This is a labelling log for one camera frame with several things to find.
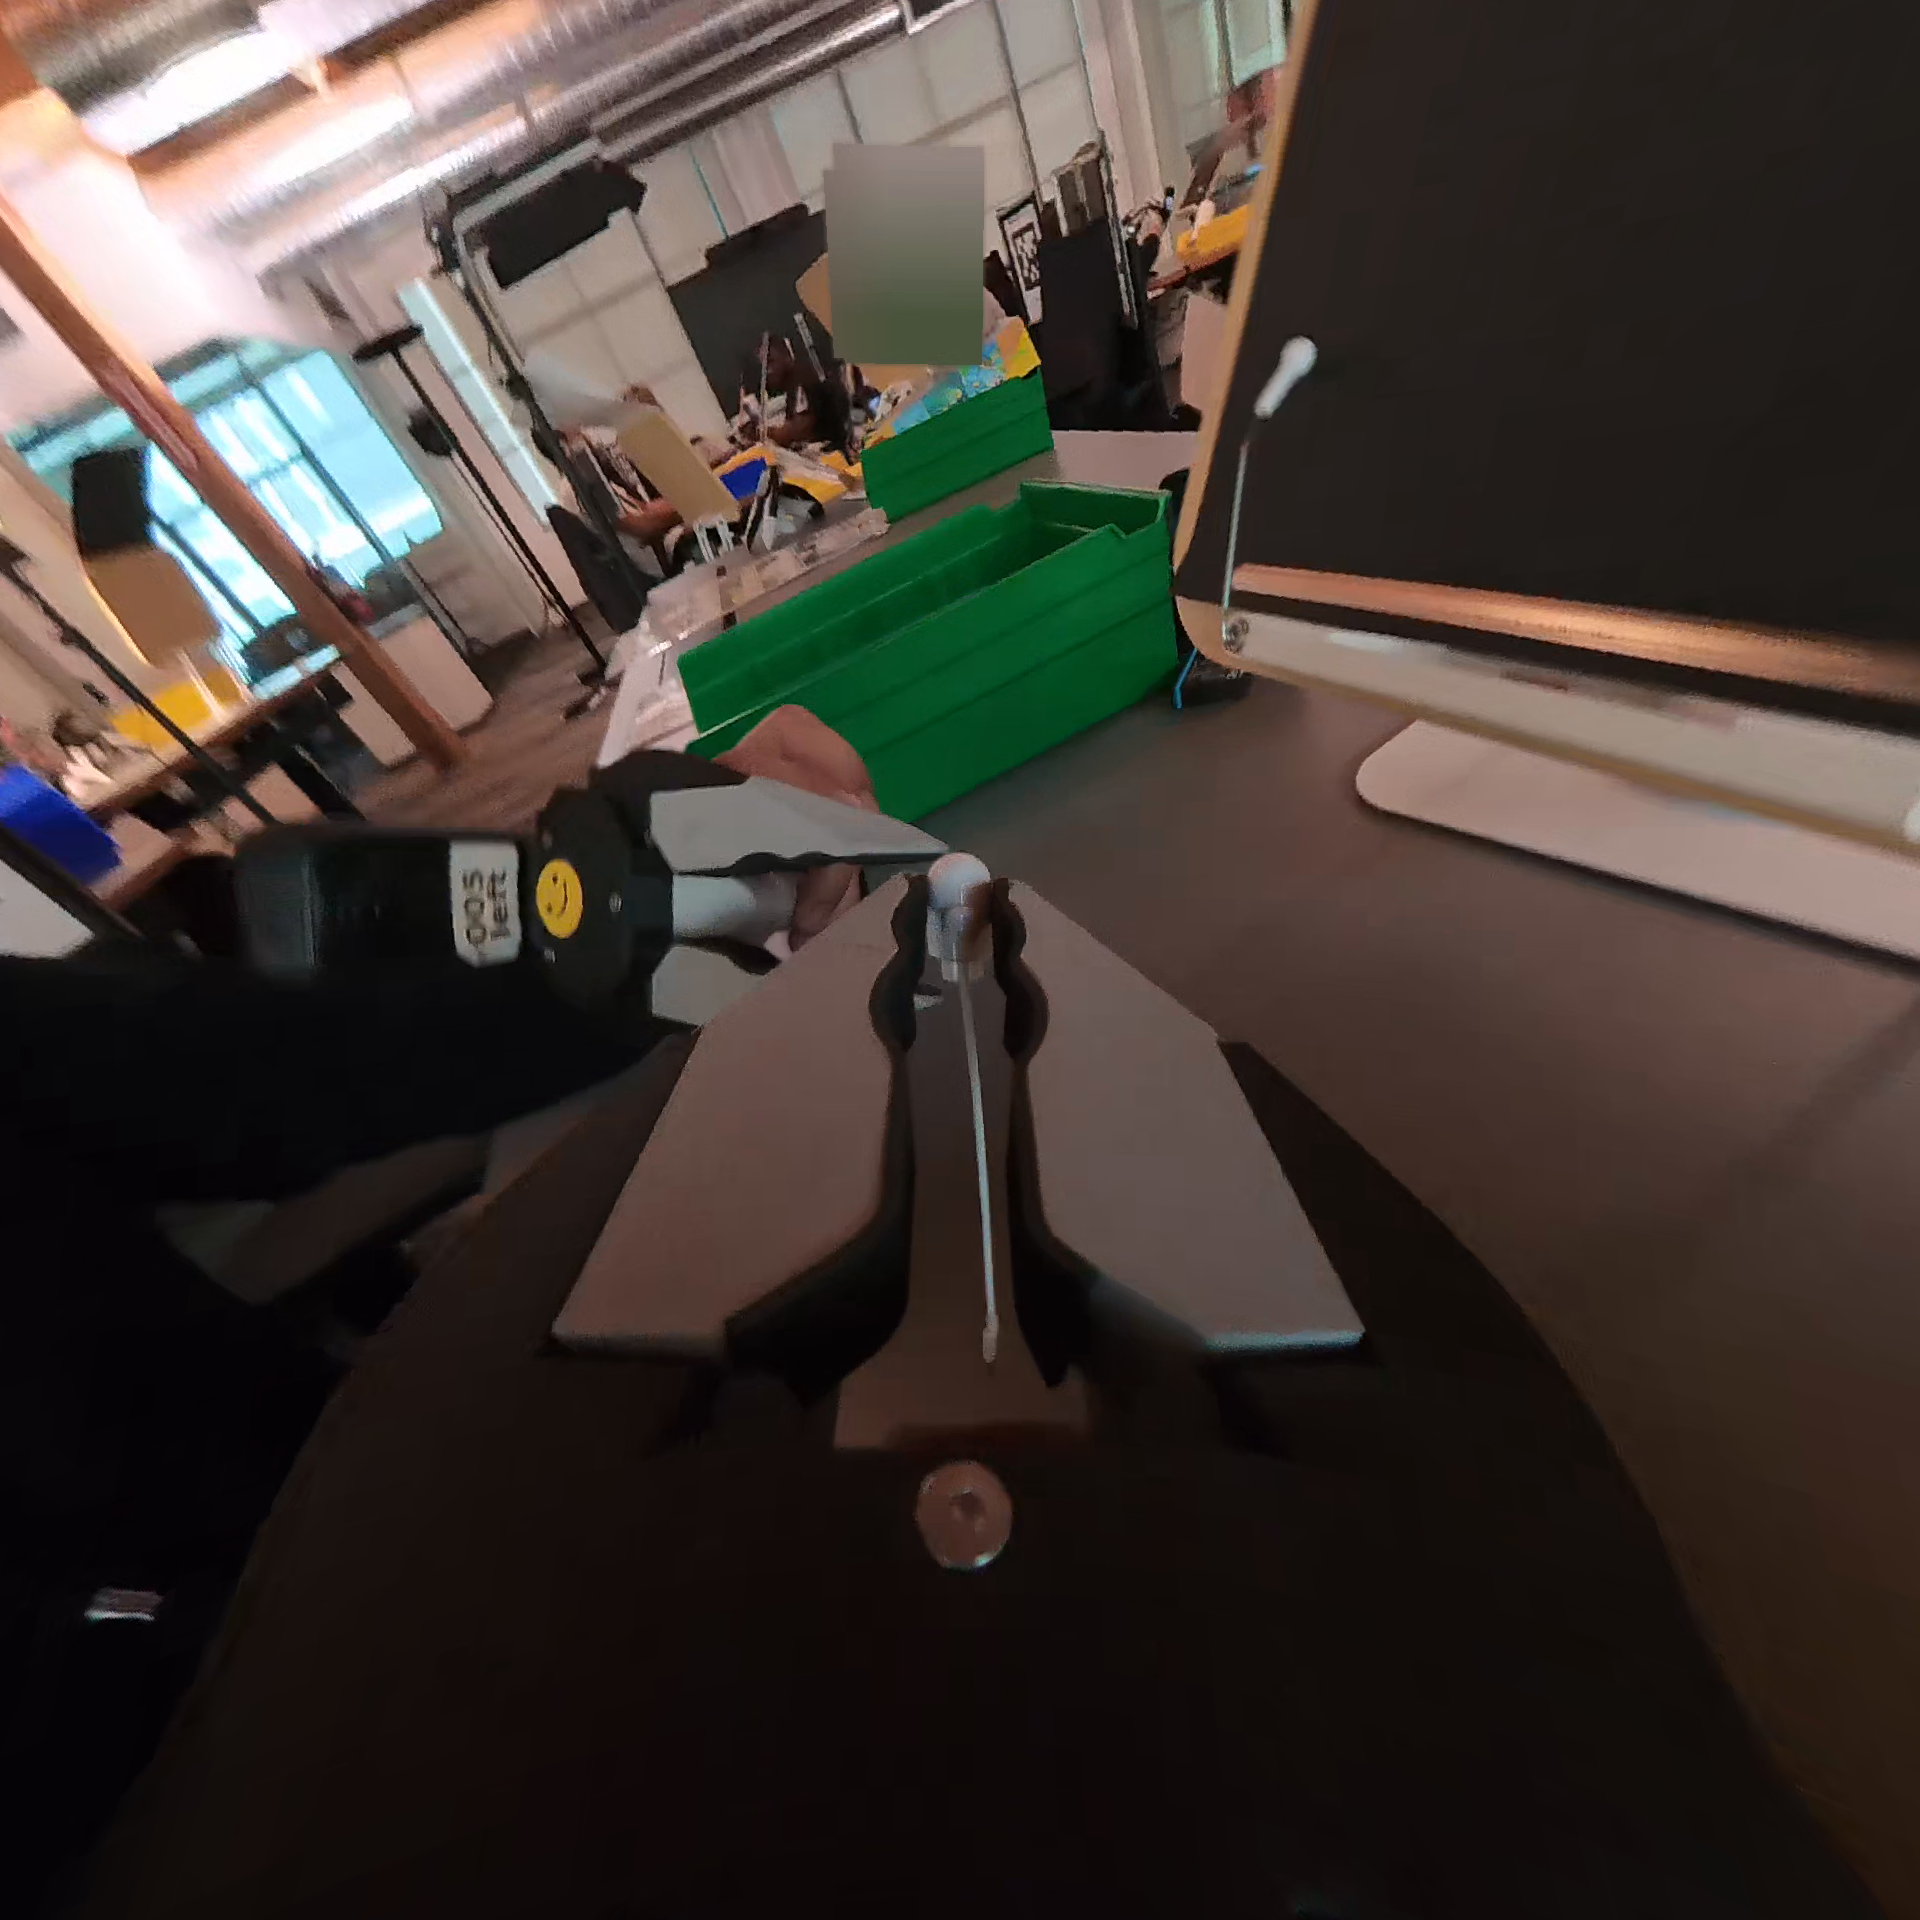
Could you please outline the large green plastic bin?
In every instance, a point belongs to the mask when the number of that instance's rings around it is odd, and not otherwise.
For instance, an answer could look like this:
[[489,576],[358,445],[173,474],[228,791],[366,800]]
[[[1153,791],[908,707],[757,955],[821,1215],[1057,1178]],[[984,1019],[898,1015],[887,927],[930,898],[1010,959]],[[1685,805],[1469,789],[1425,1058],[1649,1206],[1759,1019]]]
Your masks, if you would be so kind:
[[921,821],[1170,688],[1168,494],[1024,482],[682,654],[689,749],[783,707],[861,757]]

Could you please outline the beige cardboard panel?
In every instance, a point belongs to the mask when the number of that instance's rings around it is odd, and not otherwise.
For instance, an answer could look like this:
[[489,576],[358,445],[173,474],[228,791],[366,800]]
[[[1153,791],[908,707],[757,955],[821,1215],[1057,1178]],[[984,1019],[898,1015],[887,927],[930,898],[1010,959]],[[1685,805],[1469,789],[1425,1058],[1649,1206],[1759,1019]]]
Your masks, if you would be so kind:
[[220,616],[166,548],[122,544],[79,563],[142,662],[173,668],[221,635]]
[[717,528],[741,516],[741,506],[695,442],[657,404],[629,399],[616,408],[613,436],[636,474],[689,528]]

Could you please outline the black wooden book stand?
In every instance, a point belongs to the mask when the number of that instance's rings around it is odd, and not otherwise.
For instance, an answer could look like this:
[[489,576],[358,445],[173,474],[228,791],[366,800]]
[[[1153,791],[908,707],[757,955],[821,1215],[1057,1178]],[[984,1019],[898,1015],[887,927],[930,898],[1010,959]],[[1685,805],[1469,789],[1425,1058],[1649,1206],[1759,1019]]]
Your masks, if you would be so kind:
[[[1302,5],[1174,550],[1412,824],[1916,959],[1916,5]],[[1306,380],[1232,474],[1286,338]]]

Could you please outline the person's left hand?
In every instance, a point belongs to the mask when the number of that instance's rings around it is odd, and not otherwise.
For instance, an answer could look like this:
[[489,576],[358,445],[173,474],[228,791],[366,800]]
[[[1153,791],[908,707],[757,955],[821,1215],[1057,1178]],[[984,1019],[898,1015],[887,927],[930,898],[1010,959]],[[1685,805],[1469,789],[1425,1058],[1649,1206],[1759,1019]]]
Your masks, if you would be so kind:
[[[861,757],[823,719],[802,707],[769,710],[713,763],[741,778],[765,778],[825,800],[878,811],[872,778]],[[838,864],[805,871],[785,930],[785,951],[797,954],[864,896],[864,871]]]

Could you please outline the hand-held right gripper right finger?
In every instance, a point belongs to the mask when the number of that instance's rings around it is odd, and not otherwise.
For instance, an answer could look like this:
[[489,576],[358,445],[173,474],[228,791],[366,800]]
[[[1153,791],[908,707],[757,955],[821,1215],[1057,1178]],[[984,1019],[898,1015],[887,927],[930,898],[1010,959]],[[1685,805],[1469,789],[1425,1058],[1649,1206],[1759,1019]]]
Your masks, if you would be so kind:
[[1214,1026],[1032,887],[992,887],[1006,1218],[1048,1386],[1119,1354],[1343,1354],[1343,1290]]

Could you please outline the silver duct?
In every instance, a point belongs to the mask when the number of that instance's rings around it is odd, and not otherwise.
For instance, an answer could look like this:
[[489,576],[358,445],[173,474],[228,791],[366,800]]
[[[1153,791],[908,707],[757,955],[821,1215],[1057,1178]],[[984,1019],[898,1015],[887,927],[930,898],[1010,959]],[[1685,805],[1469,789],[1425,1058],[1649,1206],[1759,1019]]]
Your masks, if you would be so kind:
[[4,5],[4,184],[103,159],[241,214],[489,139],[641,155],[918,27],[914,5]]

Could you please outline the small green plastic bin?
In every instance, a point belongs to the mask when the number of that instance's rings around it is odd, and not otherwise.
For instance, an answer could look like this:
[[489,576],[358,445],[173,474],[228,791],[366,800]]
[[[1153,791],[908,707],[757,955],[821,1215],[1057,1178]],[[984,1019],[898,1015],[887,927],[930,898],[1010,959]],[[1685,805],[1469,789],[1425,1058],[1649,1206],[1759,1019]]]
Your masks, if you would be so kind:
[[887,522],[902,522],[1048,451],[1044,374],[1028,370],[957,398],[904,431],[868,439],[858,484]]

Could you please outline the person's left forearm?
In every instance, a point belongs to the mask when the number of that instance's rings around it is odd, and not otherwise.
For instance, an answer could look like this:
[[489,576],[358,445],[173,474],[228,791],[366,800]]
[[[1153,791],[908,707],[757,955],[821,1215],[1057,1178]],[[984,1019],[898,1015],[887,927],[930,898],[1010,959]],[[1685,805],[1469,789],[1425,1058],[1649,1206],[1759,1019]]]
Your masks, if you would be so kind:
[[510,967],[300,986],[137,951],[6,958],[4,1208],[92,1220],[300,1192],[552,1106],[666,1031]]

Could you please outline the small yellow crate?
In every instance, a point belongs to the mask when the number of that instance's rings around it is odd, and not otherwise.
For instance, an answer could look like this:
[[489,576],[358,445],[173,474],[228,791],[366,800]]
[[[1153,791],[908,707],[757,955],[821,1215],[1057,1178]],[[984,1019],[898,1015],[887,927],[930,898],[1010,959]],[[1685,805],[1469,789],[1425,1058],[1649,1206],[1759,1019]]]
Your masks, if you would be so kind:
[[223,662],[186,662],[181,672],[148,688],[144,703],[117,696],[108,708],[108,722],[122,740],[145,752],[166,755],[175,744],[161,722],[202,738],[249,707],[249,688]]

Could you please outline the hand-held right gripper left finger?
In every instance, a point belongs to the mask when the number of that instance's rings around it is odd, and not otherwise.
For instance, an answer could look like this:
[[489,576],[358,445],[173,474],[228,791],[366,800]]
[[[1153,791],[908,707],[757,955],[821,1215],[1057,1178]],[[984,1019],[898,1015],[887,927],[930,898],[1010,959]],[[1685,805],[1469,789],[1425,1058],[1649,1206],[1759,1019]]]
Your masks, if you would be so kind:
[[904,1315],[921,885],[884,882],[693,1043],[550,1332],[840,1386]]

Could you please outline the dark cabinet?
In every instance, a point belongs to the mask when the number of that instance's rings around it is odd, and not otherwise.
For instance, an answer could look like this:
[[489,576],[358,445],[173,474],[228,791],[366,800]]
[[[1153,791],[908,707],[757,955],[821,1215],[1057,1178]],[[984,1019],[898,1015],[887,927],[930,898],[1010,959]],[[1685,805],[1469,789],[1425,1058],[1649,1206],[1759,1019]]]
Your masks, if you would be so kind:
[[1047,426],[1065,431],[1162,431],[1170,408],[1133,251],[1110,224],[1039,243],[1034,332]]

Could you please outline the black floor lamp stand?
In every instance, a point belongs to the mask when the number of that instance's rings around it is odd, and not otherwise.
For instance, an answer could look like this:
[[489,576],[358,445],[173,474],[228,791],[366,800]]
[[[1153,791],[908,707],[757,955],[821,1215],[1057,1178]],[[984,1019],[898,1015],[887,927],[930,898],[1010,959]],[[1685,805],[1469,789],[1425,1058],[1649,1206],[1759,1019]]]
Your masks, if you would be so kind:
[[383,334],[377,334],[366,343],[357,343],[350,352],[350,358],[357,367],[391,367],[400,376],[405,388],[413,395],[413,408],[407,415],[407,434],[413,439],[422,455],[431,460],[444,460],[454,467],[478,506],[485,510],[486,518],[493,524],[493,528],[504,540],[508,548],[513,552],[528,580],[537,588],[544,608],[559,616],[564,630],[570,634],[570,637],[582,646],[586,664],[578,668],[576,675],[580,692],[564,708],[564,717],[573,722],[598,712],[605,707],[607,694],[613,691],[613,683],[607,679],[607,654],[590,635],[582,615],[576,611],[576,605],[568,604],[559,582],[538,559],[526,533],[519,528],[508,502],[492,486],[492,482],[481,474],[481,467],[469,452],[469,445],[460,439],[453,420],[444,414],[444,408],[433,403],[431,394],[422,383],[422,376],[409,360],[409,350],[418,348],[420,343],[422,328],[418,325],[394,326]]

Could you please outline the black softbox light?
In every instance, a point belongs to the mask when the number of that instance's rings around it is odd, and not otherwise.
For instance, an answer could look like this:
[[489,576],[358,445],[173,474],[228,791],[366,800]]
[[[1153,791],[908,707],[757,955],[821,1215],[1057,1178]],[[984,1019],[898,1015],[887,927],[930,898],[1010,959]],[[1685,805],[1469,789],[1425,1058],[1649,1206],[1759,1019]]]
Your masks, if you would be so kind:
[[504,293],[636,214],[644,195],[629,165],[578,151],[474,183],[424,221],[424,237],[445,272],[480,261]]

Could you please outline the wooden post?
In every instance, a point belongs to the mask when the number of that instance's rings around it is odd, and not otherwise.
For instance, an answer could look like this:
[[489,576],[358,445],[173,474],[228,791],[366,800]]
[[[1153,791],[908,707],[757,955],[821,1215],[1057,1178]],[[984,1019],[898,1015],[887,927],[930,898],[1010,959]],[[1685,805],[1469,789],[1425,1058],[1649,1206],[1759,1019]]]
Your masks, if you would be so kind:
[[198,429],[191,414],[77,284],[16,206],[2,202],[2,269],[28,308],[55,334],[95,388],[181,470],[228,534],[246,548],[300,613],[311,637],[348,660],[375,703],[440,770],[460,765],[465,748],[378,645],[342,613],[276,518],[253,498]]

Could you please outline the person's dark clothing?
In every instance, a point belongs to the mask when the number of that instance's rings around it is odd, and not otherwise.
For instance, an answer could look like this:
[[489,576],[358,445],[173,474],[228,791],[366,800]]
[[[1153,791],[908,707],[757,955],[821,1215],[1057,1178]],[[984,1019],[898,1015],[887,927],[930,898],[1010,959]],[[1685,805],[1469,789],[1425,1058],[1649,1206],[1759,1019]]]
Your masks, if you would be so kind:
[[413,1279],[375,1243],[244,1303],[77,1163],[4,1168],[4,1915],[61,1907],[348,1354]]

